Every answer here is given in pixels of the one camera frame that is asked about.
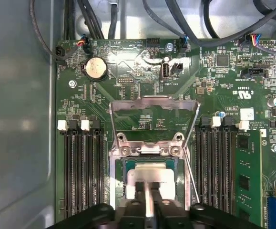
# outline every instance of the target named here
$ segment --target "motherboard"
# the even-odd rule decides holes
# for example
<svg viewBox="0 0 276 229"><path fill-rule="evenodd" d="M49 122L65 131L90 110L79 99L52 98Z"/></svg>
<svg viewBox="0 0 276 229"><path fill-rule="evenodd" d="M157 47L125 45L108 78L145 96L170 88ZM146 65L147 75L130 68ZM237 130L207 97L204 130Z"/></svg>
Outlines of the motherboard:
<svg viewBox="0 0 276 229"><path fill-rule="evenodd" d="M146 180L185 209L276 228L276 55L239 41L90 40L58 65L56 92L57 222L116 208Z"/></svg>

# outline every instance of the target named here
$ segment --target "black cable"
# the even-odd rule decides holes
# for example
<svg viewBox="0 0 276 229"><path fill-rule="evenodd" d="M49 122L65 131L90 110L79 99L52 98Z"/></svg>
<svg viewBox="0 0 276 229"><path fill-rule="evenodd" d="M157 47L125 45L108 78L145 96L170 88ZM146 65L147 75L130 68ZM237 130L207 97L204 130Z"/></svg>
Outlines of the black cable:
<svg viewBox="0 0 276 229"><path fill-rule="evenodd" d="M208 30L209 34L212 38L219 38L217 33L212 27L211 20L210 20L210 3L212 0L204 0L204 24L206 29Z"/></svg>
<svg viewBox="0 0 276 229"><path fill-rule="evenodd" d="M88 15L88 12L85 8L85 5L84 5L83 1L82 0L77 0L77 3L79 4L79 7L82 11L82 15L85 19L85 23L86 23L86 25L89 29L89 33L90 33L91 37L93 39L99 39L99 37L97 36L97 33L95 32L95 28L94 28L93 23L92 23L89 15Z"/></svg>
<svg viewBox="0 0 276 229"><path fill-rule="evenodd" d="M69 37L69 0L65 0L64 16L63 16L63 39L67 40Z"/></svg>
<svg viewBox="0 0 276 229"><path fill-rule="evenodd" d="M184 38L185 35L182 34L181 32L179 32L178 30L174 29L172 26L170 26L169 24L167 24L165 21L163 21L161 18L159 18L154 11L152 11L152 9L149 7L147 0L142 0L143 2L143 6L145 11L147 12L147 14L158 24L162 25L163 27L165 27L166 29L168 29L169 31L171 31L172 33L176 34L178 37L182 37Z"/></svg>
<svg viewBox="0 0 276 229"><path fill-rule="evenodd" d="M266 16L267 14L269 14L270 12L272 12L272 9L269 8L264 2L263 0L253 0L253 3L256 7L256 9L263 14L264 16Z"/></svg>
<svg viewBox="0 0 276 229"><path fill-rule="evenodd" d="M36 36L39 40L39 42L41 43L43 49L48 53L50 54L51 56L53 56L55 59L57 60L61 60L61 61L64 61L64 60L67 60L69 57L71 57L75 52L76 50L78 49L78 46L76 45L75 47L73 47L73 49L71 49L66 55L64 56L59 56L59 55L56 55L55 53L53 53L50 48L47 46L46 42L43 40L43 37L41 35L41 32L39 31L39 28L38 28L38 24L37 24L37 21L36 21L36 17L35 17L35 0L30 0L30 16L32 18L32 24L33 24L33 29L36 33Z"/></svg>
<svg viewBox="0 0 276 229"><path fill-rule="evenodd" d="M118 21L118 5L112 4L111 5L111 21L110 21L110 27L109 27L109 31L108 31L108 39L114 39L115 30L117 27L117 21Z"/></svg>
<svg viewBox="0 0 276 229"><path fill-rule="evenodd" d="M75 22L74 22L74 0L69 1L69 39L75 40Z"/></svg>
<svg viewBox="0 0 276 229"><path fill-rule="evenodd" d="M103 35L103 32L101 30L101 26L99 24L99 21L98 21L96 15L95 15L90 3L89 3L89 0L83 0L83 2L84 2L84 5L86 7L86 10L88 12L88 15L89 15L89 17L90 17L90 19L93 23L96 34L98 35L99 39L101 39L101 40L105 39L104 35Z"/></svg>
<svg viewBox="0 0 276 229"><path fill-rule="evenodd" d="M224 37L221 39L217 39L215 41L210 41L210 42L203 42L199 40L190 26L187 24L177 2L175 0L165 0L172 16L174 17L175 21L177 24L180 26L180 28L184 31L184 33L188 36L188 38L196 45L200 47L215 47L215 46L220 46L222 44L225 44L227 42L237 40L238 38L244 36L245 34L252 33L256 29L260 28L263 26L265 23L267 23L270 19L272 19L276 15L276 8L270 12L268 15L263 17L262 19L258 20L256 23L252 24L251 26L247 27L246 29L237 32L233 35L230 35L228 37Z"/></svg>

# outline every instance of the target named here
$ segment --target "green circuit board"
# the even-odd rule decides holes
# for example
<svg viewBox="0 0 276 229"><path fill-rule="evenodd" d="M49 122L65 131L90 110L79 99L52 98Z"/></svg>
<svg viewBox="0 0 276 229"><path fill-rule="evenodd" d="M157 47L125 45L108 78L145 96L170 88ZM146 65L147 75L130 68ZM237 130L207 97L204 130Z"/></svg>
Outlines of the green circuit board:
<svg viewBox="0 0 276 229"><path fill-rule="evenodd" d="M276 49L275 40L260 44ZM68 51L75 45L76 41L62 41L59 48ZM94 57L107 64L107 76L100 81L82 72L82 64ZM168 64L167 77L163 63ZM124 162L117 162L115 177L109 174L114 141L110 103L166 95L200 103L188 145L201 200L267 228L267 197L276 186L276 107L268 106L276 97L276 55L239 46L238 41L200 48L180 39L91 40L87 54L81 46L58 65L56 92L57 125L66 121L80 126L89 120L91 128L100 130L89 136L56 132L56 221L96 203L110 203L111 182L116 199L124 197ZM232 128L210 127L219 112L232 118ZM192 111L159 106L113 115L118 133L149 143L185 134L192 121ZM249 130L236 128L241 121L249 122ZM184 161L179 161L184 169ZM225 167L209 171L220 165ZM176 178L176 195L186 206L195 198L185 195L186 174L177 171L181 178Z"/></svg>

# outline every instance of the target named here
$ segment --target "gray metal panel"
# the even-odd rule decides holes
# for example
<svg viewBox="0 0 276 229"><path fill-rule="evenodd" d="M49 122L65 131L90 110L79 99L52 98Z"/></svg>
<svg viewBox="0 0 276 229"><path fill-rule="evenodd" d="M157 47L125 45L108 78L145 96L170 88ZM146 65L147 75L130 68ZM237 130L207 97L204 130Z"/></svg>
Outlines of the gray metal panel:
<svg viewBox="0 0 276 229"><path fill-rule="evenodd" d="M99 16L104 36L107 38L110 25L108 0L90 0L89 2ZM177 2L196 36L198 38L210 38L202 18L201 0L178 0ZM276 7L276 0L264 0L264 2L273 9ZM142 0L119 0L119 3L120 13L116 39L175 36L147 15ZM148 0L148 3L158 16L181 31L172 18L165 0ZM210 17L217 34L225 37L250 26L263 15L257 11L252 0L213 0L210 5ZM78 6L76 7L76 20L77 38L80 38L83 33L88 33L88 29L84 25L84 19ZM120 35L120 28L126 32ZM276 38L276 21L271 20L256 32L262 33L263 37Z"/></svg>
<svg viewBox="0 0 276 229"><path fill-rule="evenodd" d="M55 1L56 19L61 3ZM36 0L48 43L52 34L61 37L59 20L50 33L51 6L53 0ZM54 221L49 111L55 70L35 38L28 9L28 0L0 0L0 229L41 229Z"/></svg>

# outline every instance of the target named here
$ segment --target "blue connector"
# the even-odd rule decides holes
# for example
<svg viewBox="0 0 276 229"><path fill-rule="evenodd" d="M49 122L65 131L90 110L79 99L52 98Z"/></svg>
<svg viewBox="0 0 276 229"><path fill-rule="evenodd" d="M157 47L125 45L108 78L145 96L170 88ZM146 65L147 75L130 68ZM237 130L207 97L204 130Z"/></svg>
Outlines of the blue connector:
<svg viewBox="0 0 276 229"><path fill-rule="evenodd" d="M268 198L268 229L276 229L276 198Z"/></svg>

